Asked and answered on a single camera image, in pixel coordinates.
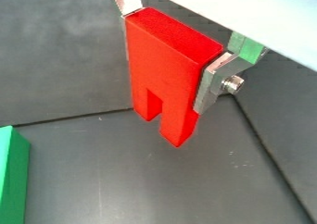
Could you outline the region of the gripper 1 metal right finger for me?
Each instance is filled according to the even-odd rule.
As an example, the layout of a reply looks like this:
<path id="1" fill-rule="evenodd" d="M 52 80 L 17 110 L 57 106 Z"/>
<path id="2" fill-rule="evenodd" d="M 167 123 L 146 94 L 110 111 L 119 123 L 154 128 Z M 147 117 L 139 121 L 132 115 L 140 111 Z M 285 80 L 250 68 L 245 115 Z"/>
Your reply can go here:
<path id="1" fill-rule="evenodd" d="M 194 111 L 202 115 L 215 103 L 222 93 L 235 94 L 243 79 L 241 72 L 251 68 L 267 54 L 269 48 L 237 33 L 231 32 L 226 51 L 205 67 L 193 104 Z"/>

